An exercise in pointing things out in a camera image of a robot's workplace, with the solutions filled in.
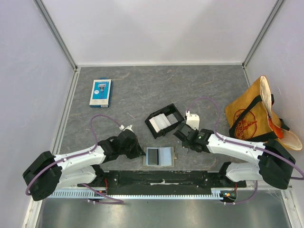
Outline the grey card holder wallet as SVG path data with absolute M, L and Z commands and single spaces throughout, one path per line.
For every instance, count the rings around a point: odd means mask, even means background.
M 159 150 L 159 165 L 147 165 L 147 151 L 148 148 L 156 148 Z M 144 147 L 146 155 L 143 157 L 144 167 L 174 167 L 175 153 L 174 147 Z

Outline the black plastic card box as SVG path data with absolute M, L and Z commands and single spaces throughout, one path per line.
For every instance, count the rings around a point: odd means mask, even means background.
M 150 114 L 145 120 L 145 124 L 154 139 L 157 139 L 174 130 L 184 120 L 175 104 L 170 104 Z

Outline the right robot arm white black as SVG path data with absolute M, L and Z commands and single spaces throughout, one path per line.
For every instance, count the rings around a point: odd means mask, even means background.
M 264 181 L 285 190 L 293 173 L 295 159 L 278 141 L 249 142 L 226 137 L 207 129 L 196 130 L 181 123 L 174 135 L 182 146 L 196 152 L 223 154 L 243 160 L 244 163 L 227 163 L 218 174 L 223 187 L 239 181 Z

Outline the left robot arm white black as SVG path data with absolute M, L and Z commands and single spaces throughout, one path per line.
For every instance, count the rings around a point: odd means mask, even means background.
M 114 161 L 121 155 L 129 159 L 145 155 L 136 134 L 130 129 L 77 152 L 59 155 L 43 152 L 22 174 L 27 185 L 25 194 L 40 201 L 58 189 L 73 185 L 101 186 L 105 178 L 100 164 Z

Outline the dark grey credit card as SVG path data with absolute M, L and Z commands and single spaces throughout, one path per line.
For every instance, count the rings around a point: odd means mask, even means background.
M 148 148 L 147 165 L 159 165 L 159 150 L 156 148 Z

